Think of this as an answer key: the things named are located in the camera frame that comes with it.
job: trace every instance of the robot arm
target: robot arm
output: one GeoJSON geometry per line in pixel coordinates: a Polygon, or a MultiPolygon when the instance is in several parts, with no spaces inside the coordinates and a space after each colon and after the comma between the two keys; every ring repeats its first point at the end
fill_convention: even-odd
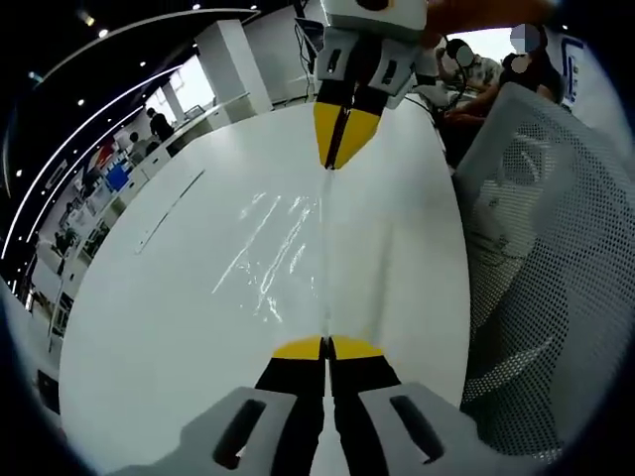
{"type": "Polygon", "coordinates": [[[434,77],[423,52],[423,0],[321,0],[328,20],[317,56],[315,106],[319,158],[340,169],[375,135],[385,107],[405,96],[413,73],[434,77]]]}

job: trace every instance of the desk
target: desk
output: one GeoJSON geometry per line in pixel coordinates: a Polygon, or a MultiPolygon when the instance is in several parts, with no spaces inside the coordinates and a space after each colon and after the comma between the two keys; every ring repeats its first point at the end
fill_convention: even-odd
{"type": "MultiPolygon", "coordinates": [[[[313,106],[300,105],[196,139],[130,203],[84,277],[62,351],[63,429],[90,464],[156,461],[186,423],[254,385],[277,346],[325,330],[373,341],[403,381],[458,405],[467,260],[426,111],[386,111],[336,173],[322,239],[328,174],[313,106]]],[[[314,474],[347,474],[329,400],[314,474]]]]}
{"type": "Polygon", "coordinates": [[[175,156],[194,139],[255,115],[249,101],[249,93],[245,92],[189,120],[179,127],[162,146],[171,156],[175,156]]]}

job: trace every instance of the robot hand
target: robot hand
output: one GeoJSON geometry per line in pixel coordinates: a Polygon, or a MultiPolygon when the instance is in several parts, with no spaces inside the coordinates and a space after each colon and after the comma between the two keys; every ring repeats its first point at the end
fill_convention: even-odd
{"type": "Polygon", "coordinates": [[[435,77],[420,38],[422,0],[321,0],[329,26],[317,56],[315,121],[319,159],[340,169],[375,135],[385,107],[405,96],[414,72],[435,77]]]}
{"type": "Polygon", "coordinates": [[[421,384],[402,384],[380,349],[332,335],[280,347],[255,388],[235,389],[188,423],[172,453],[109,476],[313,474],[326,360],[351,476],[529,476],[541,467],[497,453],[478,439],[469,416],[421,384]]]}

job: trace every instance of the cable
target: cable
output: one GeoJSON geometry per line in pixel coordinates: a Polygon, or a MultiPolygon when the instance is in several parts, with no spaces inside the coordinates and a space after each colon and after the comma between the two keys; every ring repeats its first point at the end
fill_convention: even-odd
{"type": "Polygon", "coordinates": [[[309,88],[311,87],[308,66],[311,62],[307,59],[307,57],[305,57],[305,37],[302,35],[300,27],[297,24],[294,28],[294,32],[296,33],[296,40],[298,41],[298,48],[300,49],[300,65],[302,66],[302,71],[305,72],[305,78],[307,79],[307,93],[305,94],[305,102],[307,102],[309,99],[309,88]]]}
{"type": "MultiPolygon", "coordinates": [[[[448,43],[448,39],[447,36],[444,35],[444,39],[445,39],[445,43],[448,43]]],[[[456,65],[458,66],[458,71],[460,73],[461,76],[461,80],[462,80],[462,88],[461,91],[458,92],[458,94],[454,97],[454,99],[447,105],[447,106],[442,106],[442,107],[437,107],[435,106],[434,102],[430,99],[430,97],[426,96],[426,94],[424,94],[423,92],[418,92],[418,94],[421,94],[422,96],[424,96],[428,102],[430,102],[433,106],[433,110],[429,111],[432,115],[433,118],[439,117],[441,114],[444,114],[448,111],[450,111],[450,109],[453,109],[454,107],[456,107],[456,104],[458,103],[458,101],[460,101],[460,99],[463,97],[463,94],[465,94],[465,90],[467,89],[467,74],[465,73],[465,69],[463,68],[463,66],[461,66],[458,62],[458,60],[456,58],[452,58],[454,60],[454,62],[456,63],[456,65]]]]}

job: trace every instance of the ceiling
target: ceiling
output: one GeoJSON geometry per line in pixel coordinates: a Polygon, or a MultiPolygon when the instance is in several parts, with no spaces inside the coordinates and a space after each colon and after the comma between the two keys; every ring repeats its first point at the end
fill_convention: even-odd
{"type": "MultiPolygon", "coordinates": [[[[130,87],[196,54],[193,38],[215,21],[235,18],[246,23],[292,3],[292,0],[33,0],[0,7],[11,9],[0,10],[0,38],[4,46],[10,46],[7,49],[12,53],[11,67],[3,70],[8,86],[0,94],[0,130],[8,146],[0,168],[5,168],[10,180],[10,196],[4,178],[0,180],[3,182],[0,185],[0,245],[35,177],[86,119],[130,87]],[[195,3],[201,6],[197,11],[192,10],[195,3]],[[260,12],[259,15],[252,11],[205,11],[210,8],[249,10],[253,4],[258,6],[256,14],[260,12]],[[94,24],[86,25],[78,12],[87,12],[94,18],[94,24]],[[177,12],[187,14],[116,32],[137,22],[177,12]],[[99,39],[98,32],[102,29],[110,33],[99,39]],[[81,49],[84,51],[73,55],[81,49]],[[142,61],[145,62],[143,67],[140,66],[142,61]],[[31,71],[45,80],[38,83],[29,78],[31,71]],[[84,100],[82,106],[77,105],[79,99],[84,100]]],[[[118,122],[145,102],[142,94],[149,95],[167,80],[169,75],[149,83],[99,115],[62,149],[39,184],[44,185],[61,161],[74,163],[111,123],[118,122]]],[[[41,191],[37,187],[25,202],[12,240],[28,235],[50,197],[41,191]]],[[[10,275],[16,263],[26,261],[25,254],[33,254],[33,243],[12,241],[10,248],[0,263],[0,271],[7,279],[12,279],[10,275]]]]}

